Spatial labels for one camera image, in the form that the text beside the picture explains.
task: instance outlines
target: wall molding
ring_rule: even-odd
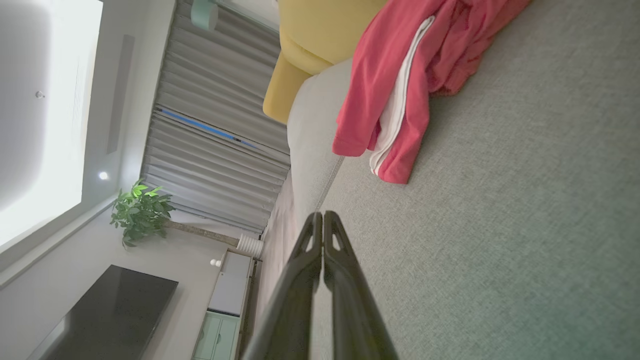
[[[92,209],[89,209],[89,211],[71,221],[68,225],[55,232],[43,243],[29,251],[25,256],[22,256],[18,261],[0,272],[0,290],[9,285],[13,280],[18,278],[18,276],[32,267],[38,260],[50,253],[50,251],[55,249],[63,241],[75,234],[76,231],[80,230],[80,228],[86,225],[89,221],[102,213],[113,203],[117,196],[117,194],[113,194],[106,200],[94,206]]]

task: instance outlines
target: sofa cushion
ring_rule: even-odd
[[[386,2],[278,0],[282,51],[293,65],[310,74],[318,73],[313,71],[320,69],[322,61],[345,61],[353,56],[360,36]]]
[[[346,158],[336,211],[401,359],[640,354],[637,3],[533,1],[431,101],[407,185]],[[314,299],[314,359],[331,308]]]
[[[331,151],[331,144],[350,73],[351,60],[347,60],[308,78],[289,113],[287,137],[299,226],[320,207],[342,163],[343,157]]]
[[[271,81],[269,81],[269,88],[264,94],[264,102],[262,103],[264,114],[273,120],[286,124],[289,121],[289,112],[300,86],[310,77],[310,74],[293,66],[287,61],[284,54],[280,53],[271,75]]]

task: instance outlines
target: curtain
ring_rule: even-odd
[[[177,5],[142,176],[176,208],[261,233],[289,171],[286,128],[262,112],[277,35],[223,9],[214,31]]]

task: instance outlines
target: tree trunk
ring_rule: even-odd
[[[204,236],[205,238],[218,240],[223,243],[229,244],[233,247],[238,247],[238,243],[240,242],[240,240],[232,238],[231,236],[214,233],[213,231],[201,229],[199,227],[195,227],[192,225],[180,224],[179,222],[174,222],[171,220],[165,221],[164,226],[170,227],[172,229],[178,229],[178,230],[184,231],[185,233],[196,234],[196,235]]]

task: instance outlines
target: television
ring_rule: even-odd
[[[138,360],[178,282],[111,265],[28,360]]]

